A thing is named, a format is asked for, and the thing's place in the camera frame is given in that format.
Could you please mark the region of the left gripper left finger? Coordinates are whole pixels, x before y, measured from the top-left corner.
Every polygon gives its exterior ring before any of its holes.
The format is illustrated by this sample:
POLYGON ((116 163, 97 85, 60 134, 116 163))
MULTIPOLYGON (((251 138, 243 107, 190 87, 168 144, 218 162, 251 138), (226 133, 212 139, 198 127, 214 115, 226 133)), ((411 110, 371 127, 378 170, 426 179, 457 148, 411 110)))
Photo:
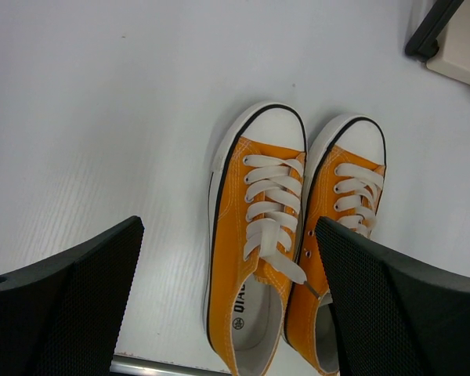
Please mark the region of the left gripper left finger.
POLYGON ((108 375, 143 234, 132 216, 0 275, 0 375, 108 375))

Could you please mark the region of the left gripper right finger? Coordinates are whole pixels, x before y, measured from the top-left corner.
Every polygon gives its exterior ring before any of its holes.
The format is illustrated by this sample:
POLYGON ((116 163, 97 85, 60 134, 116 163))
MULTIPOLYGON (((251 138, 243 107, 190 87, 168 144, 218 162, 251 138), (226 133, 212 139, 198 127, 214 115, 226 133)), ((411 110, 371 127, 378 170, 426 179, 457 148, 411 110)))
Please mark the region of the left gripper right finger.
POLYGON ((470 375, 470 277, 431 266, 332 219, 316 240, 343 375, 470 375))

